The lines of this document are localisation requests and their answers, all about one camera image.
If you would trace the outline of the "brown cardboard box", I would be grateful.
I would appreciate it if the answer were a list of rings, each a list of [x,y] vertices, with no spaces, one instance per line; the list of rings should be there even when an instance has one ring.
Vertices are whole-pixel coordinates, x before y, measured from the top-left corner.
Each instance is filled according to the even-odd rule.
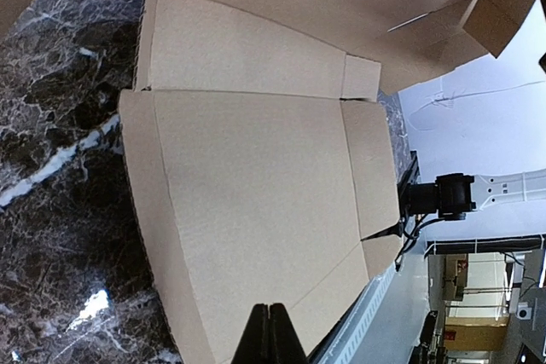
[[[1,0],[2,33],[30,2]],[[534,2],[143,0],[119,124],[184,362],[229,362],[258,303],[323,340],[402,245],[375,92],[500,55]]]

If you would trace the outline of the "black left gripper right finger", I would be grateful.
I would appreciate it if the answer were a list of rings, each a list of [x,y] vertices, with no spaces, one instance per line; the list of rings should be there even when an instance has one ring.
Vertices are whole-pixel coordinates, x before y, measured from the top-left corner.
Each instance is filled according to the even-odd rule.
[[[285,306],[281,303],[272,304],[269,319],[269,363],[305,364],[306,362],[307,356]]]

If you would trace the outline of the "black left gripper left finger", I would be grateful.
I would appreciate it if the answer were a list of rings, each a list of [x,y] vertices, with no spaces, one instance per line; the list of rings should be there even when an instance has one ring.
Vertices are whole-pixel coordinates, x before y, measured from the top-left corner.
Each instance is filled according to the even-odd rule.
[[[265,364],[269,362],[269,306],[256,304],[236,348],[232,364]]]

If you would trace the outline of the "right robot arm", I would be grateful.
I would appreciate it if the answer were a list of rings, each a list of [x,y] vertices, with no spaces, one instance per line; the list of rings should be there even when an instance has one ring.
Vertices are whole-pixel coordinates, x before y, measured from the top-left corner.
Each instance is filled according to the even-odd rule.
[[[463,220],[469,212],[494,205],[545,199],[545,170],[506,176],[453,173],[434,182],[411,183],[399,196],[407,216],[435,215],[445,221]]]

